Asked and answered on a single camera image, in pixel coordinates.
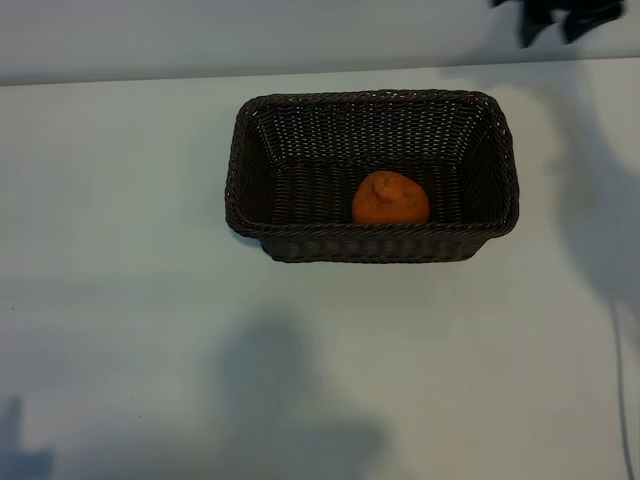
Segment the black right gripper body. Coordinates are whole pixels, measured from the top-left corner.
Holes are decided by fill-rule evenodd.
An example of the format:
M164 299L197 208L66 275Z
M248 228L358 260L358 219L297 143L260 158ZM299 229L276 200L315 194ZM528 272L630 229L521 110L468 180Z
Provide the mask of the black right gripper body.
M625 7L625 1L619 0L491 0L492 7L498 7L507 2L515 2L524 6L532 5L534 8L610 8L613 6Z

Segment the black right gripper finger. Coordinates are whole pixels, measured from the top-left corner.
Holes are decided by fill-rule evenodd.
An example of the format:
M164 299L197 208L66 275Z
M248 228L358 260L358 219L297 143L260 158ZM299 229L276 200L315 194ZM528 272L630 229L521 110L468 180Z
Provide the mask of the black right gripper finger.
M519 41L522 48L529 48L547 27L554 23L549 7L523 7L519 24Z
M593 29L619 19L624 13L625 7L623 5L592 5L572 8L568 11L562 25L563 41L574 43Z

